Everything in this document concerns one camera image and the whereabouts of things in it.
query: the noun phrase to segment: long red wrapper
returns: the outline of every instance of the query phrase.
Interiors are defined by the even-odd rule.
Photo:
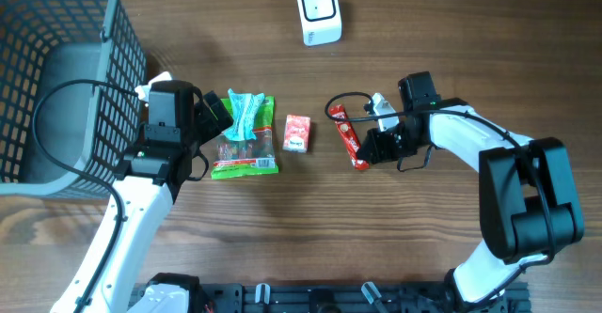
[[[345,112],[345,107],[343,105],[335,105],[328,109],[328,113],[332,117],[337,118],[347,118],[347,113]],[[335,121],[337,124],[337,129],[339,130],[339,134],[341,135],[343,143],[347,147],[347,153],[349,153],[349,158],[351,158],[351,164],[358,170],[367,169],[368,162],[359,160],[357,158],[357,151],[359,150],[359,141],[357,140],[356,132],[354,131],[353,126],[349,121]]]

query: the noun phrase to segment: plastic basket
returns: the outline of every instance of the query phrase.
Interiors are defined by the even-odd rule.
[[[0,0],[0,195],[107,197],[100,186],[50,163],[31,118],[38,99],[72,79],[134,91],[146,57],[119,0]],[[40,142],[60,161],[109,182],[137,136],[141,105],[105,87],[57,92],[39,118]]]

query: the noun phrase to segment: white object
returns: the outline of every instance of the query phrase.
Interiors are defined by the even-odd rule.
[[[138,99],[140,99],[143,102],[149,102],[149,93],[151,93],[152,84],[156,83],[156,82],[164,82],[164,81],[168,81],[168,80],[173,80],[173,77],[171,76],[171,73],[165,71],[165,72],[159,74],[158,76],[150,79],[148,85],[136,86],[134,88],[134,91],[135,91],[135,93],[138,94]]]
[[[339,0],[297,0],[297,5],[306,45],[326,44],[341,38]]]
[[[92,291],[90,305],[83,312],[125,312],[130,302],[130,294],[152,239],[166,215],[171,211],[173,198],[165,183],[152,184],[151,178],[126,177],[116,180],[113,187],[124,202],[123,215],[128,219],[122,223],[119,237],[113,252],[103,268],[96,288]],[[96,271],[108,245],[113,228],[117,206],[111,196],[91,246],[87,250],[77,274],[53,305],[53,313],[72,313],[76,300],[81,297],[90,278]]]
[[[443,110],[469,113],[472,116],[481,117],[468,105],[452,106]],[[479,152],[486,149],[510,149],[514,147],[510,142],[504,140],[501,135],[482,123],[462,116],[432,114],[429,129],[433,144],[438,148],[449,150],[477,172],[479,172]],[[508,134],[520,146],[527,145],[532,140],[525,135],[511,132],[508,132]]]
[[[375,116],[390,115],[395,113],[395,109],[393,108],[393,106],[391,106],[391,104],[388,103],[385,97],[383,97],[383,95],[380,93],[374,93],[374,96],[372,96],[372,102],[374,103],[372,111],[374,112]],[[398,117],[387,117],[383,119],[378,119],[378,129],[380,132],[392,129],[398,124]]]
[[[184,313],[188,311],[190,294],[176,285],[156,284],[144,291],[144,296],[128,313]]]
[[[476,303],[515,274],[520,265],[545,258],[546,256],[538,254],[506,265],[489,251],[485,241],[481,241],[468,260],[455,269],[453,280],[462,299],[465,302]]]

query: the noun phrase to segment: brown table surface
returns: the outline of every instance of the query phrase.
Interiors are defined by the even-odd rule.
[[[342,39],[316,48],[303,45],[296,0],[122,1],[152,70],[277,102],[280,173],[187,182],[139,282],[159,272],[247,285],[442,279],[481,238],[477,174],[443,150],[412,173],[395,163],[355,171],[323,114],[345,91],[382,92],[401,110],[398,80],[429,70],[443,98],[568,147],[585,238],[521,279],[534,311],[600,311],[602,0],[340,0]],[[363,102],[346,101],[350,116]],[[287,114],[311,117],[309,153],[280,149]],[[214,145],[203,148],[210,160]],[[0,311],[48,311],[103,211],[103,202],[2,199]]]

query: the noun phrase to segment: small red box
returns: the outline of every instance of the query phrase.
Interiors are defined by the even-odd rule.
[[[286,116],[283,149],[305,153],[309,146],[309,117]]]

